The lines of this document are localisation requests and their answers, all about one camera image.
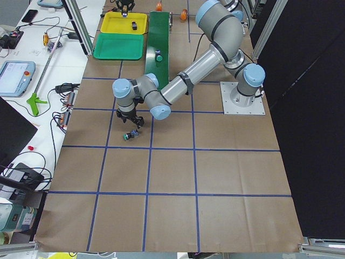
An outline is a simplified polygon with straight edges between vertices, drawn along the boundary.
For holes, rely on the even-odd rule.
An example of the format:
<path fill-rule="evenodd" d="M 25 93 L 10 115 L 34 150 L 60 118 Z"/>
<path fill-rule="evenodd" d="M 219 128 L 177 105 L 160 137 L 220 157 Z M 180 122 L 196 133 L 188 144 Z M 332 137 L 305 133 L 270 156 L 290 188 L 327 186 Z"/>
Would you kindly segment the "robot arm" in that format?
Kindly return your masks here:
<path fill-rule="evenodd" d="M 120 10 L 122 15 L 126 17 L 135 6 L 135 1 L 110 1 L 115 3 L 115 9 Z M 250 23 L 251 16 L 249 15 L 243 1 L 219 1 L 229 12 L 239 15 L 240 11 L 244 13 L 245 22 Z"/>
<path fill-rule="evenodd" d="M 143 118 L 136 113 L 139 103 L 146 103 L 156 120 L 167 118 L 171 105 L 182 95 L 191 95 L 194 86 L 218 65 L 223 65 L 238 80 L 236 89 L 231 92 L 232 102 L 240 107 L 251 105 L 265 80 L 265 71 L 250 62 L 240 50 L 243 40 L 240 20 L 220 1 L 206 1 L 197 12 L 196 24 L 210 41 L 209 48 L 163 89 L 158 88 L 159 82 L 153 73 L 132 80 L 114 81 L 116 115 L 123 122 L 130 120 L 138 128 L 144 125 Z"/>

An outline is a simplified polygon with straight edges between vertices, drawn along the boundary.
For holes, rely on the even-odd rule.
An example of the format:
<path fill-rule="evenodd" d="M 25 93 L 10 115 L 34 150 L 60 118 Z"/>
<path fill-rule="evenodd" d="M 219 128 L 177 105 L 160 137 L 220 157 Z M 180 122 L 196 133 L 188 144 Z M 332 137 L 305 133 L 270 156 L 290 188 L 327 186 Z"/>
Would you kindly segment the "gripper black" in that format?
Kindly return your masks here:
<path fill-rule="evenodd" d="M 144 126 L 144 119 L 142 116 L 137 115 L 135 108 L 129 112 L 124 112 L 118 108 L 116 110 L 116 116 L 120 118 L 123 123 L 126 123 L 127 120 L 130 120 L 137 126 L 137 128 Z"/>
<path fill-rule="evenodd" d="M 115 4 L 120 10 L 130 11 L 135 6 L 134 0 L 116 0 Z"/>

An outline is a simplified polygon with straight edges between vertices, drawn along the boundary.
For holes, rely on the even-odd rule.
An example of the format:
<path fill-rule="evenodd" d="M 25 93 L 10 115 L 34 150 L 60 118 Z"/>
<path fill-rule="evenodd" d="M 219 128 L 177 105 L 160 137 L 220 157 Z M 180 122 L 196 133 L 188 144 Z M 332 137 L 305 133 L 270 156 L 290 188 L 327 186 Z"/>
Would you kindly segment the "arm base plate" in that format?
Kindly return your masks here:
<path fill-rule="evenodd" d="M 243 96 L 238 92 L 238 82 L 220 82 L 223 112 L 225 115 L 265 115 L 263 96 L 260 90 L 251 96 Z"/>

